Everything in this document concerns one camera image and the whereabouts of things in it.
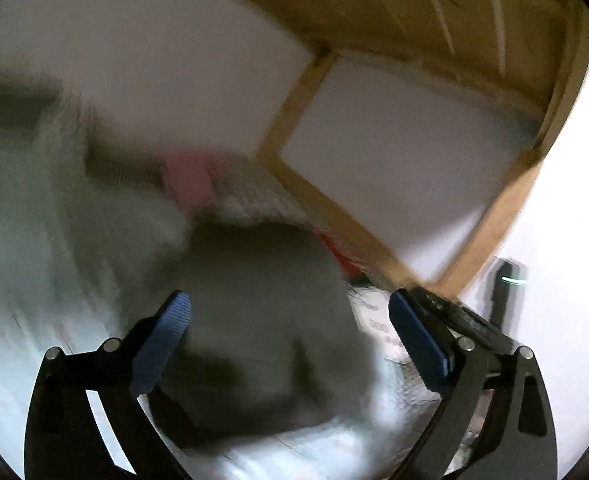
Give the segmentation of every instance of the green light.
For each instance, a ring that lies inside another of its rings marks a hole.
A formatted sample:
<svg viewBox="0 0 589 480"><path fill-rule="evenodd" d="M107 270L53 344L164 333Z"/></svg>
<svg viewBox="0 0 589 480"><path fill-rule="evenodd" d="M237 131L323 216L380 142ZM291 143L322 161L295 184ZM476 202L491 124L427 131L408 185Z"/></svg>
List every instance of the green light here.
<svg viewBox="0 0 589 480"><path fill-rule="evenodd" d="M502 276L501 279L506 283L511 283L512 285L526 286L528 284L526 280L515 280L514 278L507 278L505 276Z"/></svg>

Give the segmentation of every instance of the white wall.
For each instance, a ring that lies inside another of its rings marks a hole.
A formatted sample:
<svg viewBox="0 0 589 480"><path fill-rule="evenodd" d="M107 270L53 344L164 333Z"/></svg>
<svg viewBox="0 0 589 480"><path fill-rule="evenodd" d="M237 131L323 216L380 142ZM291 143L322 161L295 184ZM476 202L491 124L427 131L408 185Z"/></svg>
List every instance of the white wall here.
<svg viewBox="0 0 589 480"><path fill-rule="evenodd" d="M60 81L137 144L251 153L310 59L235 0L0 4L0 71Z"/></svg>
<svg viewBox="0 0 589 480"><path fill-rule="evenodd" d="M344 59L284 160L421 278L433 279L528 143L507 116Z"/></svg>
<svg viewBox="0 0 589 480"><path fill-rule="evenodd" d="M589 71L499 256L527 266L508 326L537 355L559 443L559 475L589 444ZM463 300L483 311L483 272Z"/></svg>

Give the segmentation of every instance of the pink object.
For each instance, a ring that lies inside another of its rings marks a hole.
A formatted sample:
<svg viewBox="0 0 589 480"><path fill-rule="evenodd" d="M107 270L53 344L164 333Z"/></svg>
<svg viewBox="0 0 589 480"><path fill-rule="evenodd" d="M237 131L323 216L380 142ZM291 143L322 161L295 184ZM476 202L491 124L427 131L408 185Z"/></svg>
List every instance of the pink object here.
<svg viewBox="0 0 589 480"><path fill-rule="evenodd" d="M226 172L229 156L204 150L174 153L162 159L164 190L189 216L196 216L216 196L214 179Z"/></svg>

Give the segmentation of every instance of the silver screw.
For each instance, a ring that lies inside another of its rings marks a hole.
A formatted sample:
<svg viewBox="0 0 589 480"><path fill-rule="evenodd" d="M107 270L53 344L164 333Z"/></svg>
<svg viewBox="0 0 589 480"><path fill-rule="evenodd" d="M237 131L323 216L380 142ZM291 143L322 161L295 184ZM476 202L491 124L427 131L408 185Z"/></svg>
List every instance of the silver screw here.
<svg viewBox="0 0 589 480"><path fill-rule="evenodd" d="M472 339L466 336L458 338L456 340L456 344L459 346L461 350L465 350L466 352L472 352L476 347L474 341L472 341Z"/></svg>
<svg viewBox="0 0 589 480"><path fill-rule="evenodd" d="M57 357L59 357L60 353L61 353L61 349L57 346L53 346L52 348L49 348L48 351L46 352L46 359L48 359L49 361L52 361L52 360L56 359Z"/></svg>
<svg viewBox="0 0 589 480"><path fill-rule="evenodd" d="M520 347L519 354L521 354L521 357L524 359L532 359L534 357L534 352L527 346Z"/></svg>
<svg viewBox="0 0 589 480"><path fill-rule="evenodd" d="M103 350L106 352L114 352L121 346L121 340L116 337L111 337L103 343Z"/></svg>

